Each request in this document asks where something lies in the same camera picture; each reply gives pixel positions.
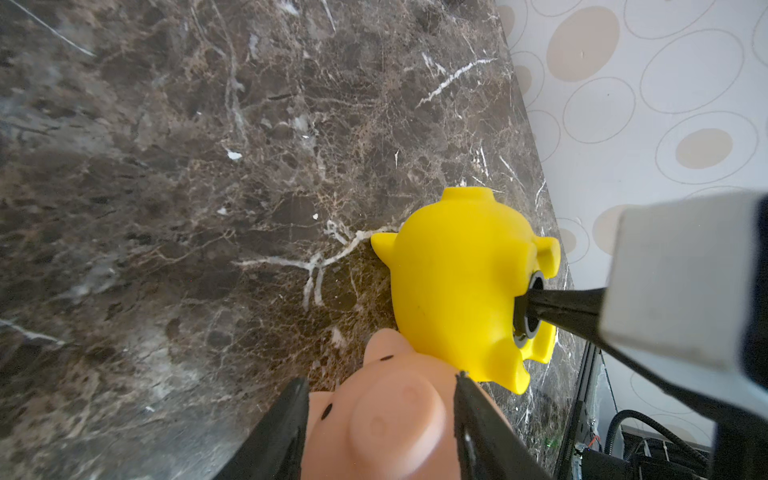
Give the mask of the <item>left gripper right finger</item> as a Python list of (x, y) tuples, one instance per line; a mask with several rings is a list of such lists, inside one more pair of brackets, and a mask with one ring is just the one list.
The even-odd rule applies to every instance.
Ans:
[(547, 479), (485, 392), (465, 372), (456, 376), (454, 437), (462, 479)]

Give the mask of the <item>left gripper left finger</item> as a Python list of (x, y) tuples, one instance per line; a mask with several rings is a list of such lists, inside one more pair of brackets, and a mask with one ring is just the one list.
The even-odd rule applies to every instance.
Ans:
[(308, 417), (308, 381), (294, 378), (214, 479), (300, 479)]

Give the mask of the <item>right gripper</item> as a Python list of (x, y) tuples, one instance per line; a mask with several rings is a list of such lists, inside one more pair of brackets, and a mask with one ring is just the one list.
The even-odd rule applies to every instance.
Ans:
[(604, 340), (616, 358), (705, 417), (763, 420), (767, 196), (741, 191), (631, 207), (619, 221), (607, 290), (535, 290), (529, 307), (538, 333), (547, 323)]

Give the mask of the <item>black round plug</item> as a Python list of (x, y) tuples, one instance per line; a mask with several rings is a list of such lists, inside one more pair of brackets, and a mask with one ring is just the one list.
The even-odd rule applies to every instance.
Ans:
[(531, 310), (530, 297), (535, 290), (544, 289), (544, 277), (540, 271), (535, 271), (526, 292), (515, 298), (513, 312), (513, 339), (515, 345), (522, 349), (529, 340), (533, 340), (538, 333), (541, 321), (534, 310)]

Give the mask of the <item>pink piggy bank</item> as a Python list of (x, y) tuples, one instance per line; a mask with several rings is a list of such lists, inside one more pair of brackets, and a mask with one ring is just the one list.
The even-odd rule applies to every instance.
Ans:
[(458, 370), (384, 328), (335, 391), (312, 392), (304, 479), (457, 479)]

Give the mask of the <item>yellow piggy bank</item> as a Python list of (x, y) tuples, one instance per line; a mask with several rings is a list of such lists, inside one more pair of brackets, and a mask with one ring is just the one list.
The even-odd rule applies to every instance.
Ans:
[(516, 307), (557, 276), (561, 248), (485, 187), (450, 187), (396, 233), (371, 238), (388, 267), (394, 315), (414, 349), (521, 395), (527, 360), (550, 362), (553, 325)]

